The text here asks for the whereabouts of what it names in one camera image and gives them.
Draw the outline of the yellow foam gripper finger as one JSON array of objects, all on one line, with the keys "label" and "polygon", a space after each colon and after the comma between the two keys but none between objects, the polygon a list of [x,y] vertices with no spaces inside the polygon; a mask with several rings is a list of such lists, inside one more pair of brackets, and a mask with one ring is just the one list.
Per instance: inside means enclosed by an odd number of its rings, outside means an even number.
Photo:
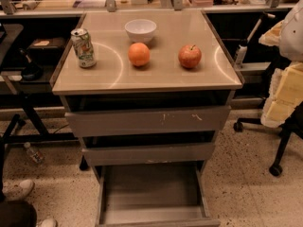
[{"label": "yellow foam gripper finger", "polygon": [[282,125],[303,102],[303,63],[292,61],[284,70],[276,69],[272,75],[269,97],[265,100],[260,122],[277,128]]}]

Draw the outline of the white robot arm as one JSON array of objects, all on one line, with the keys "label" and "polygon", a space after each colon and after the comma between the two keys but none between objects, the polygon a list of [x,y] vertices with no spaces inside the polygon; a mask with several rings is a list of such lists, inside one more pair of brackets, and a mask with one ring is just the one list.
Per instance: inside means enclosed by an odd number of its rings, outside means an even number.
[{"label": "white robot arm", "polygon": [[258,42],[277,46],[279,54],[290,60],[285,69],[276,69],[269,86],[260,122],[277,128],[303,102],[303,0],[285,18],[263,34]]}]

